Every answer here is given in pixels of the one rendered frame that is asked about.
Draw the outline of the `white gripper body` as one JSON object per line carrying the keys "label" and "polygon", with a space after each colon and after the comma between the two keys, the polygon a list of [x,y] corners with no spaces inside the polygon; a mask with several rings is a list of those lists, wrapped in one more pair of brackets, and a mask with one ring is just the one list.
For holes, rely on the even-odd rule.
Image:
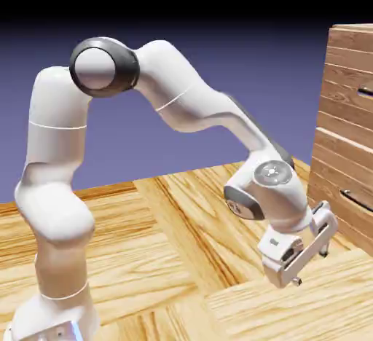
{"label": "white gripper body", "polygon": [[306,246],[300,236],[283,234],[268,227],[261,239],[261,254],[264,273],[269,282],[279,289],[291,280],[332,239],[338,230],[338,221],[325,200],[312,209],[310,230],[313,241]]}

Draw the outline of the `wooden drawer front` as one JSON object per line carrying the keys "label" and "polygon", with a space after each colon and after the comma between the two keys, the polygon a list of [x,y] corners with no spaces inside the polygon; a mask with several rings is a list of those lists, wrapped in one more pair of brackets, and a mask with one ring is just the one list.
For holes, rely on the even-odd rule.
{"label": "wooden drawer front", "polygon": [[307,195],[313,202],[327,200],[340,233],[373,256],[373,213],[341,196],[341,189],[373,206],[373,147],[317,128]]}
{"label": "wooden drawer front", "polygon": [[317,128],[373,147],[373,24],[335,25],[329,30]]}

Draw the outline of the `light wooden cabinet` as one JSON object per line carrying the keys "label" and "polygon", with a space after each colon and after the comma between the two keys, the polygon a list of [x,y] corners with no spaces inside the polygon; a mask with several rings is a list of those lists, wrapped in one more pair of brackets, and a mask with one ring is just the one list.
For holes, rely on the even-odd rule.
{"label": "light wooden cabinet", "polygon": [[373,256],[373,24],[329,30],[307,195]]}

